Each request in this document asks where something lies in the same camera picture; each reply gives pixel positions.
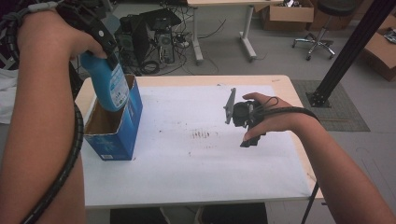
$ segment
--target bottle label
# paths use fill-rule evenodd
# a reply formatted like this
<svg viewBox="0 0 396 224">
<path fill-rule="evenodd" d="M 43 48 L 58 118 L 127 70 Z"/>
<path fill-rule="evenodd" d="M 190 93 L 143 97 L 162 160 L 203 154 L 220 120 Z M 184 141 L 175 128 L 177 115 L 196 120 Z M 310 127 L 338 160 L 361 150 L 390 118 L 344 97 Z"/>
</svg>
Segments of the bottle label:
<svg viewBox="0 0 396 224">
<path fill-rule="evenodd" d="M 126 79 L 120 67 L 120 64 L 117 64 L 116 68 L 111 74 L 110 80 L 110 94 L 114 106 L 123 106 L 128 100 L 128 93 L 128 83 L 126 83 Z"/>
</svg>

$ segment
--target black pole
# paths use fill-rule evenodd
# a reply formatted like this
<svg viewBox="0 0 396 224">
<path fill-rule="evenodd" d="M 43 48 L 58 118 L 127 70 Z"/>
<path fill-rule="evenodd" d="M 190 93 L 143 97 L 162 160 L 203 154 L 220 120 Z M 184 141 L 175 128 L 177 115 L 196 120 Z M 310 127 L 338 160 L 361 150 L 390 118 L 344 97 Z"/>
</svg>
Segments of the black pole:
<svg viewBox="0 0 396 224">
<path fill-rule="evenodd" d="M 350 65 L 359 56 L 363 48 L 375 34 L 389 13 L 395 8 L 395 0 L 374 0 L 361 22 L 352 33 L 338 55 L 329 72 L 323 78 L 315 92 L 310 95 L 309 103 L 313 107 L 323 106 L 329 99 L 332 91 L 349 69 Z"/>
</svg>

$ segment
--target cardboard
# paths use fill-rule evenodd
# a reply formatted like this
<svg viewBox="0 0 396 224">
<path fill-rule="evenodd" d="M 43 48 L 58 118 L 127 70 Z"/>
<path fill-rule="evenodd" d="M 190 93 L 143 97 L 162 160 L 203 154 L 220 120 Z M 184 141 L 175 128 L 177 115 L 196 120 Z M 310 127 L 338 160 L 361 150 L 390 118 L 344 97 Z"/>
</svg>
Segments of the cardboard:
<svg viewBox="0 0 396 224">
<path fill-rule="evenodd" d="M 355 12 L 358 10 L 362 1 L 363 0 L 356 1 L 358 6 Z M 312 5 L 314 6 L 314 19 L 311 23 L 308 23 L 306 25 L 306 30 L 319 31 L 326 24 L 330 16 L 318 9 L 318 0 L 311 0 L 311 2 Z M 329 31 L 344 30 L 345 28 L 348 27 L 349 23 L 354 18 L 355 12 L 352 13 L 350 16 L 346 16 L 346 17 L 332 17 L 332 20 L 328 25 L 327 30 Z"/>
<path fill-rule="evenodd" d="M 302 7 L 279 7 L 278 4 L 261 10 L 262 28 L 273 31 L 303 31 L 307 22 L 314 19 L 313 5 L 302 1 Z"/>
<path fill-rule="evenodd" d="M 130 161 L 143 109 L 134 76 L 126 76 L 130 97 L 117 112 L 104 110 L 96 100 L 85 125 L 84 138 L 103 161 Z"/>
<path fill-rule="evenodd" d="M 361 20 L 373 2 L 374 0 L 363 0 L 358 9 L 356 9 L 353 20 Z"/>
<path fill-rule="evenodd" d="M 361 58 L 387 81 L 396 80 L 396 44 L 390 43 L 383 34 L 389 27 L 396 28 L 396 17 L 388 16 L 367 43 Z"/>
<path fill-rule="evenodd" d="M 260 12 L 265 7 L 269 7 L 271 5 L 275 5 L 275 3 L 273 1 L 268 1 L 268 2 L 264 2 L 264 3 L 260 3 L 260 4 L 257 4 L 257 5 L 254 5 L 254 12 Z"/>
</svg>

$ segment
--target wrist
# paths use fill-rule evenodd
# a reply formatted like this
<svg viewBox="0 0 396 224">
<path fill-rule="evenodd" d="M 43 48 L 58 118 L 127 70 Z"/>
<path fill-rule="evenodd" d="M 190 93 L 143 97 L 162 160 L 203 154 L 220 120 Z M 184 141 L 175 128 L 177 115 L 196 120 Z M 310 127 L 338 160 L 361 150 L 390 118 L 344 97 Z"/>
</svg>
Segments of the wrist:
<svg viewBox="0 0 396 224">
<path fill-rule="evenodd" d="M 312 130 L 316 127 L 321 127 L 317 119 L 302 113 L 293 114 L 290 123 L 290 130 L 297 136 L 301 136 L 306 130 Z"/>
</svg>

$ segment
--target gray carpet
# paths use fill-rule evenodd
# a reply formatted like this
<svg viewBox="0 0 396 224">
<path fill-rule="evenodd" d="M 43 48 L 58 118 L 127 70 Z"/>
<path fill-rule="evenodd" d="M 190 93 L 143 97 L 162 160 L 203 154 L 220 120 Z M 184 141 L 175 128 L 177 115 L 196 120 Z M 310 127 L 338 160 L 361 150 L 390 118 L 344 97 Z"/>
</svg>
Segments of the gray carpet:
<svg viewBox="0 0 396 224">
<path fill-rule="evenodd" d="M 329 98 L 329 106 L 312 107 L 306 93 L 314 92 L 320 80 L 292 80 L 291 81 L 303 106 L 314 112 L 327 131 L 336 132 L 370 132 L 358 109 L 353 105 L 339 83 Z"/>
</svg>

